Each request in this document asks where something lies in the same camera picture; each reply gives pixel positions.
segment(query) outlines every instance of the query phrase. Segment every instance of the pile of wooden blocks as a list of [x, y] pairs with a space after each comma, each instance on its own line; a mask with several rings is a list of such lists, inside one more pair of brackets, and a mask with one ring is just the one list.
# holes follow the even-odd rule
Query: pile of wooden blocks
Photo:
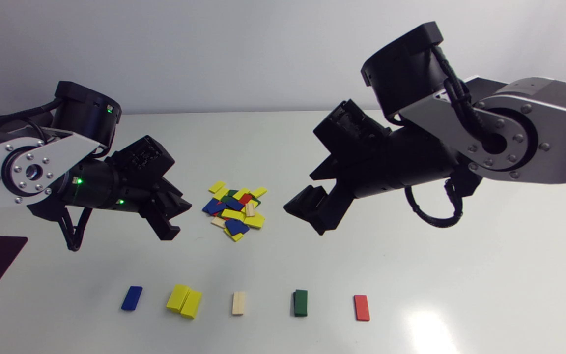
[[248, 188], [230, 190], [226, 188], [226, 183], [217, 181], [209, 191], [213, 193], [213, 198], [202, 211], [212, 215], [211, 224], [224, 229], [224, 233], [233, 241], [241, 240], [250, 227], [263, 227], [265, 217], [255, 209], [261, 204], [257, 198], [264, 195], [267, 189], [259, 187], [253, 191]]

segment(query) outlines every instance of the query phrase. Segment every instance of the red wooden block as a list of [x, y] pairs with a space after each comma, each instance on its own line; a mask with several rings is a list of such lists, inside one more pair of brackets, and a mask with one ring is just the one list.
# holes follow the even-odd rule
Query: red wooden block
[[243, 195], [243, 196], [238, 200], [238, 202], [240, 202], [240, 203], [242, 203], [242, 204], [245, 205], [246, 203], [248, 203], [248, 202], [250, 201], [250, 199], [252, 199], [252, 196], [251, 196], [250, 194], [247, 194], [247, 193], [246, 193], [245, 195]]
[[355, 295], [355, 315], [358, 321], [370, 321], [370, 312], [368, 311], [368, 298], [366, 295]]

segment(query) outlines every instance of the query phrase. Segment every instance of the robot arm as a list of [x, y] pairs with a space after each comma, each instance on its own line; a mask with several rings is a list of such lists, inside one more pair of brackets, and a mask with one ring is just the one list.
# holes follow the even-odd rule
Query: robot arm
[[[330, 193], [308, 186], [285, 205], [288, 213], [322, 235], [337, 227], [353, 199], [404, 188], [423, 220], [449, 227], [482, 177], [566, 183], [566, 83], [463, 83], [438, 47], [442, 40], [436, 24], [426, 23], [364, 63], [362, 76], [384, 116], [402, 128], [383, 128], [353, 101], [341, 103], [314, 130], [331, 154], [310, 174], [336, 185]], [[421, 211], [411, 187], [445, 178], [455, 211], [436, 219]]]
[[[174, 164], [169, 153], [146, 136], [100, 161], [111, 148], [119, 104], [67, 81], [55, 96], [44, 107], [0, 116], [0, 126], [19, 119], [31, 126], [0, 131], [0, 208], [28, 206], [35, 216], [58, 222], [72, 251], [96, 208], [139, 213], [159, 239], [173, 239], [180, 227], [169, 219], [191, 204], [163, 178]], [[29, 121], [56, 107], [51, 127]], [[85, 208], [76, 227], [66, 206]]]

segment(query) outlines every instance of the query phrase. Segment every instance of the black cable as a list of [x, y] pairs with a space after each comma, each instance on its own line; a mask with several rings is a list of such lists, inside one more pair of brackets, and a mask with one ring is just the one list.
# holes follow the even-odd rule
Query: black cable
[[416, 200], [414, 199], [414, 194], [412, 193], [411, 186], [407, 186], [405, 188], [405, 196], [407, 198], [407, 203], [409, 203], [409, 206], [412, 207], [412, 210], [426, 223], [435, 227], [450, 227], [457, 224], [462, 217], [462, 198], [456, 194], [455, 187], [451, 179], [445, 181], [445, 191], [447, 192], [447, 196], [449, 197], [449, 200], [454, 207], [453, 216], [446, 219], [431, 217], [424, 211], [422, 211], [421, 207], [418, 206]]
[[49, 112], [54, 108], [57, 108], [61, 103], [62, 99], [56, 98], [54, 101], [51, 101], [46, 105], [42, 105], [41, 107], [30, 108], [29, 110], [23, 110], [8, 115], [0, 115], [0, 127], [14, 120], [25, 120], [26, 118], [33, 117], [35, 115], [44, 114], [45, 112]]
[[36, 131], [36, 133], [38, 134], [38, 137], [44, 141], [44, 143], [47, 144], [47, 136], [45, 135], [45, 132], [43, 131], [43, 128], [39, 127], [38, 124], [36, 124], [34, 121], [32, 121], [29, 118], [23, 118], [22, 121], [24, 121], [25, 123], [29, 124], [30, 127], [34, 128], [34, 130]]
[[442, 69], [443, 73], [447, 75], [447, 79], [445, 79], [443, 84], [447, 90], [447, 94], [449, 95], [451, 106], [455, 110], [462, 126], [483, 146], [495, 146], [496, 143], [492, 138], [492, 134], [486, 130], [483, 119], [471, 105], [471, 95], [468, 88], [466, 88], [466, 85], [458, 79], [453, 68], [449, 65], [449, 61], [445, 54], [443, 54], [442, 49], [434, 45], [431, 47], [431, 51], [434, 53], [434, 56], [436, 56], [440, 69]]

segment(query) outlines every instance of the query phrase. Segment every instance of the beige wooden block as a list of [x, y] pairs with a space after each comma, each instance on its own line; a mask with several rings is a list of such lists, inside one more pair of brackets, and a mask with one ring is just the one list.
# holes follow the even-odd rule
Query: beige wooden block
[[244, 305], [246, 302], [246, 292], [236, 291], [233, 293], [233, 315], [242, 316], [244, 311]]
[[246, 206], [246, 216], [251, 217], [255, 215], [255, 205], [252, 203], [247, 203]]
[[225, 223], [225, 220], [220, 218], [220, 217], [214, 217], [213, 220], [211, 220], [211, 224], [213, 224], [217, 227], [221, 227], [222, 229], [224, 229], [226, 227], [226, 225], [224, 223]]

